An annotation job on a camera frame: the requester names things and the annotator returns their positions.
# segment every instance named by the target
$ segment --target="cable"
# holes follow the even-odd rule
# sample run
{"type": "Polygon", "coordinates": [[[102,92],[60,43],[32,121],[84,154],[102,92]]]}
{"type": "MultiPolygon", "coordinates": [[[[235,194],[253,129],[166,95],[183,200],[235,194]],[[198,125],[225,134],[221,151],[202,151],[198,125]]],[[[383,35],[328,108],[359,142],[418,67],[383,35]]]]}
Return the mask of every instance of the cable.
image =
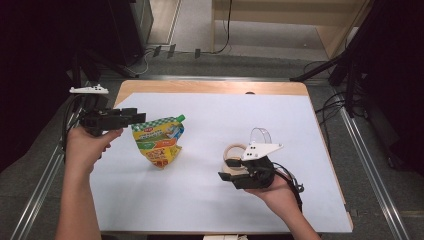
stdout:
{"type": "Polygon", "coordinates": [[[146,73],[149,70],[149,62],[147,62],[147,55],[149,55],[150,53],[152,53],[153,51],[147,52],[146,54],[144,54],[144,62],[146,63],[146,68],[144,69],[144,71],[142,72],[135,72],[127,67],[125,67],[126,70],[130,71],[131,73],[133,73],[134,75],[136,75],[136,77],[138,77],[139,75],[143,75],[144,73],[146,73]]]}
{"type": "Polygon", "coordinates": [[[312,65],[312,64],[315,64],[315,63],[326,63],[327,61],[313,61],[313,62],[310,62],[310,63],[308,63],[308,64],[306,64],[304,67],[303,67],[303,74],[305,74],[306,73],[306,68],[307,67],[309,67],[310,65],[312,65]]]}
{"type": "MultiPolygon", "coordinates": [[[[227,28],[225,27],[225,20],[224,19],[222,19],[222,26],[224,27],[224,31],[227,34],[227,39],[229,39],[230,38],[230,32],[229,31],[230,30],[228,29],[228,31],[227,31],[227,28]]],[[[228,43],[228,44],[230,45],[230,50],[227,52],[227,54],[230,53],[231,50],[233,50],[233,47],[231,46],[231,43],[228,43]]]]}
{"type": "Polygon", "coordinates": [[[68,125],[68,129],[66,130],[66,136],[68,135],[69,131],[71,131],[71,128],[73,128],[79,120],[81,120],[81,116],[78,116],[72,123],[68,125]]]}
{"type": "Polygon", "coordinates": [[[225,43],[224,47],[221,48],[221,50],[212,52],[211,54],[219,54],[222,51],[224,51],[224,49],[228,45],[228,42],[230,41],[230,21],[231,21],[231,8],[232,8],[232,6],[233,6],[233,0],[230,0],[230,8],[228,10],[228,20],[227,20],[227,29],[228,29],[228,31],[226,31],[227,32],[227,42],[225,43]]]}
{"type": "Polygon", "coordinates": [[[67,122],[68,122],[68,117],[69,117],[69,111],[71,110],[71,107],[74,105],[74,103],[79,100],[80,98],[83,98],[85,95],[84,94],[80,94],[75,96],[68,104],[68,106],[66,107],[64,116],[63,116],[63,121],[62,121],[62,150],[65,151],[66,150],[66,144],[67,144],[67,138],[68,138],[68,126],[67,126],[67,122]]]}
{"type": "Polygon", "coordinates": [[[324,106],[322,107],[322,110],[321,110],[322,111],[322,124],[323,124],[323,127],[324,127],[324,133],[325,133],[325,138],[326,138],[327,150],[328,150],[328,154],[330,155],[330,157],[331,157],[330,134],[328,133],[328,128],[327,128],[327,124],[326,124],[325,109],[326,109],[326,106],[327,106],[328,102],[331,99],[333,99],[334,97],[336,97],[336,96],[338,96],[340,94],[344,94],[344,93],[346,93],[346,92],[339,92],[339,93],[336,93],[336,94],[332,95],[330,98],[327,99],[327,101],[325,101],[324,106]]]}
{"type": "Polygon", "coordinates": [[[278,171],[275,171],[275,174],[279,177],[281,177],[282,179],[284,179],[287,184],[289,185],[290,189],[292,190],[294,197],[296,198],[296,202],[297,202],[297,206],[299,207],[300,211],[302,212],[302,199],[300,198],[300,194],[299,194],[299,190],[296,188],[296,186],[294,185],[293,181],[287,179],[286,176],[284,176],[283,174],[281,174],[278,171]]]}
{"type": "Polygon", "coordinates": [[[325,119],[322,121],[322,122],[320,122],[319,123],[319,125],[321,126],[321,125],[323,125],[325,122],[327,122],[327,120],[329,120],[329,119],[331,119],[331,118],[333,118],[334,116],[336,116],[337,115],[337,113],[344,107],[345,105],[343,104],[343,105],[340,105],[340,106],[337,106],[337,108],[335,108],[335,109],[333,109],[329,114],[327,114],[326,116],[325,116],[325,119]]]}
{"type": "Polygon", "coordinates": [[[283,167],[283,165],[281,165],[281,164],[279,164],[279,163],[276,163],[276,162],[271,162],[271,163],[272,163],[272,164],[274,164],[274,165],[277,165],[277,166],[278,166],[278,168],[283,169],[284,173],[285,173],[286,175],[290,176],[290,178],[293,178],[293,177],[294,177],[294,176],[291,174],[291,172],[289,172],[289,170],[287,170],[287,168],[283,167]]]}
{"type": "MultiPolygon", "coordinates": [[[[327,106],[325,107],[325,109],[335,107],[335,106],[333,106],[333,105],[340,106],[340,105],[338,105],[338,104],[339,104],[339,103],[344,103],[344,102],[345,102],[345,100],[335,101],[335,102],[330,103],[329,105],[327,105],[327,106]]],[[[324,109],[324,108],[321,108],[321,109],[315,110],[315,114],[317,114],[317,113],[321,112],[323,109],[324,109]]]]}

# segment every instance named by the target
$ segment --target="black cable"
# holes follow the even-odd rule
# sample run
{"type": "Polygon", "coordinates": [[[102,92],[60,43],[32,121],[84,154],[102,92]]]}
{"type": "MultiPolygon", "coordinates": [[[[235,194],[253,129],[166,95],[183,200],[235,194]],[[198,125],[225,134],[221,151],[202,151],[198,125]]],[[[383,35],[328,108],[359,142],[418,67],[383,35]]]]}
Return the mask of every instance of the black cable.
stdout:
{"type": "Polygon", "coordinates": [[[212,54],[219,54],[222,51],[224,51],[224,49],[228,46],[228,42],[230,41],[230,21],[231,21],[231,7],[232,6],[233,6],[233,0],[230,0],[230,8],[228,10],[228,20],[227,20],[227,29],[228,29],[228,31],[227,31],[227,42],[225,43],[224,47],[221,48],[221,50],[212,52],[212,54]]]}
{"type": "Polygon", "coordinates": [[[325,120],[328,120],[329,118],[331,118],[331,117],[329,117],[329,116],[331,116],[331,114],[333,113],[333,112],[335,112],[335,111],[337,111],[337,109],[339,109],[339,108],[341,108],[341,107],[344,107],[345,106],[345,104],[343,103],[343,104],[336,104],[336,105],[333,105],[333,106],[326,106],[325,107],[325,109],[323,109],[323,111],[327,111],[327,110],[331,110],[331,112],[329,113],[329,114],[326,114],[326,117],[325,117],[325,120]]]}
{"type": "MultiPolygon", "coordinates": [[[[344,102],[345,102],[345,100],[335,101],[335,102],[330,103],[329,105],[327,105],[325,109],[335,107],[335,106],[333,106],[333,105],[340,106],[340,105],[338,105],[338,104],[339,104],[339,103],[344,103],[344,102]]],[[[318,109],[318,110],[315,110],[315,114],[317,114],[317,113],[321,112],[323,109],[324,109],[324,108],[320,108],[320,109],[318,109]]]]}
{"type": "MultiPolygon", "coordinates": [[[[230,33],[229,33],[229,31],[227,31],[227,28],[225,27],[225,20],[224,19],[222,19],[222,26],[224,27],[225,34],[227,34],[227,39],[230,39],[230,33]]],[[[230,50],[228,50],[227,54],[229,52],[231,52],[231,50],[233,49],[233,47],[231,46],[231,43],[228,42],[228,44],[230,45],[230,50]]]]}
{"type": "Polygon", "coordinates": [[[306,68],[307,67],[309,67],[310,65],[312,65],[312,64],[315,64],[315,63],[326,63],[327,61],[313,61],[313,62],[310,62],[310,63],[308,63],[308,64],[306,64],[304,67],[303,67],[303,74],[305,74],[306,73],[306,68]]]}
{"type": "Polygon", "coordinates": [[[283,171],[284,171],[284,173],[285,173],[285,174],[289,175],[290,177],[293,177],[293,176],[291,175],[291,173],[289,172],[289,170],[287,170],[287,168],[283,167],[283,165],[281,165],[281,164],[279,164],[279,163],[276,163],[276,162],[271,162],[271,163],[272,163],[272,164],[274,164],[274,165],[277,165],[277,166],[278,166],[278,168],[283,169],[283,171]]]}
{"type": "Polygon", "coordinates": [[[337,115],[337,113],[344,107],[345,105],[337,106],[337,108],[333,109],[329,114],[325,116],[325,119],[319,123],[319,125],[323,125],[325,122],[333,118],[337,115]]]}
{"type": "Polygon", "coordinates": [[[84,96],[85,96],[84,94],[79,94],[75,96],[66,107],[66,110],[63,116],[63,121],[62,121],[62,150],[63,151],[66,150],[66,144],[67,144],[69,112],[71,110],[71,107],[73,107],[74,103],[80,98],[83,98],[84,96]]]}
{"type": "MultiPolygon", "coordinates": [[[[160,53],[166,53],[167,51],[165,51],[165,50],[161,50],[160,51],[160,53]]],[[[174,54],[193,54],[194,52],[184,52],[184,51],[174,51],[174,54]]]]}
{"type": "Polygon", "coordinates": [[[66,129],[66,136],[68,136],[69,131],[75,126],[75,124],[78,123],[78,121],[81,120],[81,116],[78,116],[72,123],[68,125],[68,129],[66,129]]]}
{"type": "Polygon", "coordinates": [[[327,123],[326,123],[326,120],[325,120],[325,109],[326,109],[326,106],[327,106],[328,102],[331,99],[333,99],[334,97],[336,97],[336,96],[338,96],[340,94],[344,94],[344,93],[346,93],[346,92],[339,92],[339,93],[336,93],[336,94],[332,95],[330,98],[327,99],[327,101],[325,101],[324,106],[322,107],[322,124],[323,124],[323,127],[324,127],[324,133],[325,133],[325,138],[326,138],[327,150],[328,150],[328,154],[330,155],[330,157],[331,157],[330,134],[328,133],[327,123]]]}
{"type": "Polygon", "coordinates": [[[277,176],[281,177],[282,179],[284,179],[287,182],[287,184],[289,185],[290,189],[292,190],[292,192],[294,194],[294,197],[296,198],[297,206],[299,207],[300,211],[302,212],[302,205],[303,205],[302,199],[300,198],[299,191],[294,186],[293,181],[287,179],[286,176],[284,176],[283,174],[281,174],[278,171],[274,171],[274,172],[277,176]]]}

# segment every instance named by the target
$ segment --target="food package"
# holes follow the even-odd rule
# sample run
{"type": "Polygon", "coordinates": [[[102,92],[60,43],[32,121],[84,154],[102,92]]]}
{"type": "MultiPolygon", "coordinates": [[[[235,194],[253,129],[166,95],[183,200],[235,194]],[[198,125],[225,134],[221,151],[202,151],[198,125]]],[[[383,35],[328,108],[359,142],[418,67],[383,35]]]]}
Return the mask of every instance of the food package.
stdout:
{"type": "Polygon", "coordinates": [[[180,115],[131,125],[140,153],[156,167],[165,168],[181,151],[177,141],[184,132],[184,119],[180,115]]]}

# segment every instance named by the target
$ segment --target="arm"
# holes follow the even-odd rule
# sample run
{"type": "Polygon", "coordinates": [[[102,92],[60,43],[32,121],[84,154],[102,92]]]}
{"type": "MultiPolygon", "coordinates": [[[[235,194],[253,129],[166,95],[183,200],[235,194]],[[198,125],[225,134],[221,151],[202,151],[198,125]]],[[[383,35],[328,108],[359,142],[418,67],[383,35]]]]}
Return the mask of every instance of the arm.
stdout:
{"type": "Polygon", "coordinates": [[[266,189],[246,189],[245,191],[262,199],[286,223],[295,239],[320,239],[300,212],[294,194],[281,177],[276,175],[274,182],[266,189]]]}
{"type": "Polygon", "coordinates": [[[69,132],[56,239],[101,239],[90,173],[102,151],[121,134],[122,129],[93,137],[82,127],[69,132]]]}

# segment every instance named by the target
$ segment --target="finger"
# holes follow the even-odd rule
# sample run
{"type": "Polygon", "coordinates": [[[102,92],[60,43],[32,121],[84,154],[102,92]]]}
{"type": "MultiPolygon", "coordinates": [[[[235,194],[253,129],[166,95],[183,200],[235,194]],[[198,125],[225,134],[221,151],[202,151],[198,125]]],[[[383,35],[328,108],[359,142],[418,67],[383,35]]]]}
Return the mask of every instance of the finger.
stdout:
{"type": "Polygon", "coordinates": [[[124,129],[122,129],[122,128],[119,129],[119,130],[111,130],[111,131],[107,132],[106,134],[104,134],[103,136],[101,136],[100,138],[105,142],[105,145],[107,146],[115,138],[121,136],[123,131],[124,131],[124,129]]]}

